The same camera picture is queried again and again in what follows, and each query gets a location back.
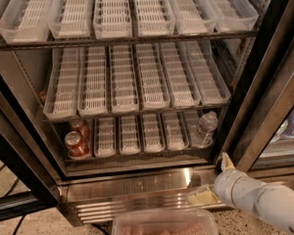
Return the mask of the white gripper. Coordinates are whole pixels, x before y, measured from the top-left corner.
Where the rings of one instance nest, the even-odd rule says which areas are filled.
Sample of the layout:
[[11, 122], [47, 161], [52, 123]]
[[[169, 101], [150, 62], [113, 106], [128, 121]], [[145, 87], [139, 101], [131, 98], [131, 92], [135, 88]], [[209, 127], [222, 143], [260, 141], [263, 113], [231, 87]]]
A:
[[220, 199], [232, 208], [252, 210], [256, 204], [259, 189], [264, 182], [235, 169], [226, 152], [221, 153], [220, 168], [222, 173], [214, 182], [215, 192], [212, 185], [200, 186], [185, 196], [187, 202], [192, 205], [213, 205], [217, 204]]

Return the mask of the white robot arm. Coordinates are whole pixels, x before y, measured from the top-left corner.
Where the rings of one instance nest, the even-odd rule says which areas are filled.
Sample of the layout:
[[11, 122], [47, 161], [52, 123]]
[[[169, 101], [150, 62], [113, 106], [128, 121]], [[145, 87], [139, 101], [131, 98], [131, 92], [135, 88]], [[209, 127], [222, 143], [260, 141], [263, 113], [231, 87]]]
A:
[[234, 166], [227, 153], [221, 154], [220, 168], [214, 186], [203, 185], [188, 193], [188, 203], [210, 205], [222, 202], [294, 235], [294, 190], [248, 176]]

